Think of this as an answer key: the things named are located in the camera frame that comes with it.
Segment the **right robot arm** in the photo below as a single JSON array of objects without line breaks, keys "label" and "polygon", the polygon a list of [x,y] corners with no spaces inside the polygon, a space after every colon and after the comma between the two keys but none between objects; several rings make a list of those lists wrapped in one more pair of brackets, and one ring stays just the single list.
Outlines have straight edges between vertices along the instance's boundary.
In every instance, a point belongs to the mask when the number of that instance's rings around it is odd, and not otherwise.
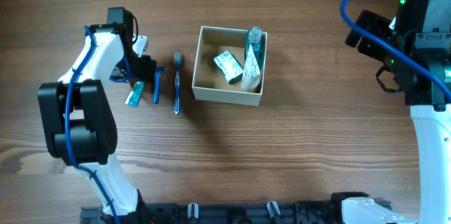
[{"label": "right robot arm", "polygon": [[417,223],[450,222],[450,0],[397,0],[397,15],[363,10],[356,20],[340,14],[351,31],[346,45],[382,63],[394,75],[410,109],[419,150]]}]

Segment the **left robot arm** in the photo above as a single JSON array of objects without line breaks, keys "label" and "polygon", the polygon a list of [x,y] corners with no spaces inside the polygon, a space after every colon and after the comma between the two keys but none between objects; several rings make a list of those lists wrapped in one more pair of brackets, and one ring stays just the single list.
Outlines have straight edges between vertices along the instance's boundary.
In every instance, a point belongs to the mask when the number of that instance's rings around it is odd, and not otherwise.
[{"label": "left robot arm", "polygon": [[104,89],[109,82],[131,83],[127,103],[137,105],[143,86],[159,84],[147,45],[130,11],[109,8],[106,23],[85,28],[85,45],[68,72],[37,94],[48,152],[87,179],[105,223],[156,222],[115,153],[118,131]]}]

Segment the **blue mouthwash bottle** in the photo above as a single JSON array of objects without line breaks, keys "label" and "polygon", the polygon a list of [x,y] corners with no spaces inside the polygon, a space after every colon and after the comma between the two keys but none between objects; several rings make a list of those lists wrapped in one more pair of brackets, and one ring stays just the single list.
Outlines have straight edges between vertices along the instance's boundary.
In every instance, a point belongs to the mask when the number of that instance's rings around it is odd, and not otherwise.
[{"label": "blue mouthwash bottle", "polygon": [[247,31],[245,61],[248,57],[249,48],[252,47],[259,69],[262,69],[264,59],[263,53],[261,51],[261,37],[262,31],[259,27],[252,27]]}]

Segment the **blue disposable razor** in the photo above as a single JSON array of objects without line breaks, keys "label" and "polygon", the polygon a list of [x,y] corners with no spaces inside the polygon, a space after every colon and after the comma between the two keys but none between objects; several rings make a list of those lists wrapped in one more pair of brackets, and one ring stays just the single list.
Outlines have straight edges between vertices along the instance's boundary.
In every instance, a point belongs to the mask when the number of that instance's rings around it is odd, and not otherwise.
[{"label": "blue disposable razor", "polygon": [[160,80],[161,74],[166,71],[165,67],[156,67],[155,77],[154,77],[154,93],[153,93],[153,103],[158,104],[159,102],[159,92],[160,92]]}]

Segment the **green white soap bar pack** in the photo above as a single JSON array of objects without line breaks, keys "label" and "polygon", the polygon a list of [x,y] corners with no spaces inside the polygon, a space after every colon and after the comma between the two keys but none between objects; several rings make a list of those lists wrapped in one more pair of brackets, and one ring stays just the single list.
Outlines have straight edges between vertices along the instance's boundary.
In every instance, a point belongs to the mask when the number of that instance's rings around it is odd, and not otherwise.
[{"label": "green white soap bar pack", "polygon": [[223,73],[228,84],[235,84],[241,79],[243,67],[229,50],[222,52],[214,58],[216,67]]}]

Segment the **teal white toothpaste tube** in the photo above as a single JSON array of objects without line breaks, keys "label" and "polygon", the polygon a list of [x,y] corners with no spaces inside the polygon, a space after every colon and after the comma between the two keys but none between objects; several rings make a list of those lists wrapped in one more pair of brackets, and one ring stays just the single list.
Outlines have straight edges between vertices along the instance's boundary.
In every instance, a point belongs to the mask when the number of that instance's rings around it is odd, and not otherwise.
[{"label": "teal white toothpaste tube", "polygon": [[143,90],[144,90],[145,83],[144,82],[135,82],[131,92],[128,95],[128,98],[125,100],[125,104],[132,106],[132,107],[138,107]]}]

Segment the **white lotion tube green leaves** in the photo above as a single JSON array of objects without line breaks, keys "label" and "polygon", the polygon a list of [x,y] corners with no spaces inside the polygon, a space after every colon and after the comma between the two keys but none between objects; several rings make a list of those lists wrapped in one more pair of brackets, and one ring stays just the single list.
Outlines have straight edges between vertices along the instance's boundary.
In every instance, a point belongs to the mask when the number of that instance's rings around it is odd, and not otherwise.
[{"label": "white lotion tube green leaves", "polygon": [[255,92],[261,79],[261,70],[252,45],[247,50],[241,88],[243,92]]}]

